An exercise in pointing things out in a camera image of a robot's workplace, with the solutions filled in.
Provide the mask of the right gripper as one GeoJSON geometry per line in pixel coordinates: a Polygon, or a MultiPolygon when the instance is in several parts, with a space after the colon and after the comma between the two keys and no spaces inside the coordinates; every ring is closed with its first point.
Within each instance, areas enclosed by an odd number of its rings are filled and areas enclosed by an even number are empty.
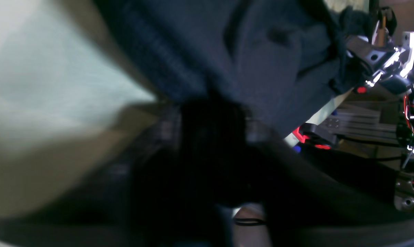
{"type": "Polygon", "coordinates": [[[362,69],[361,84],[354,91],[365,94],[376,84],[392,94],[414,93],[414,32],[403,33],[403,45],[378,47],[362,36],[346,38],[348,55],[362,69]]]}

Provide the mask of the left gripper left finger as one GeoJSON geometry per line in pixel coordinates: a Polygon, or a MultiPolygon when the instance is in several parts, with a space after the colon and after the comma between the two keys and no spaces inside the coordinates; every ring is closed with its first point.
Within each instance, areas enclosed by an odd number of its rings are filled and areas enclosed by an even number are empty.
{"type": "Polygon", "coordinates": [[[47,204],[0,218],[13,247],[146,247],[178,202],[181,111],[171,106],[122,152],[47,204]]]}

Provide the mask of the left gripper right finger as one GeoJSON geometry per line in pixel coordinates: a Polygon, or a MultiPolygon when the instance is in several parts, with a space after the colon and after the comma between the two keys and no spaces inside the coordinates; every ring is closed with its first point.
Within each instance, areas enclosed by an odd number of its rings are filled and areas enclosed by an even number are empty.
{"type": "Polygon", "coordinates": [[[271,131],[247,140],[241,121],[242,203],[260,203],[275,247],[414,247],[414,213],[394,205],[397,172],[366,158],[305,147],[271,131]]]}

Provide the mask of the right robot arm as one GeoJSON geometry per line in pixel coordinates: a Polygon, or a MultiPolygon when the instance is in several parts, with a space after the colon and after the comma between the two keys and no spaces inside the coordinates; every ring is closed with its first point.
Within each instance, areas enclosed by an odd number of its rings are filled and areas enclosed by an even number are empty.
{"type": "Polygon", "coordinates": [[[407,153],[401,156],[394,204],[398,210],[414,212],[414,32],[404,32],[402,44],[395,46],[392,42],[397,25],[394,11],[381,7],[376,13],[371,38],[348,35],[346,47],[351,59],[362,68],[364,84],[356,87],[357,93],[380,85],[402,98],[402,115],[395,135],[407,153]]]}

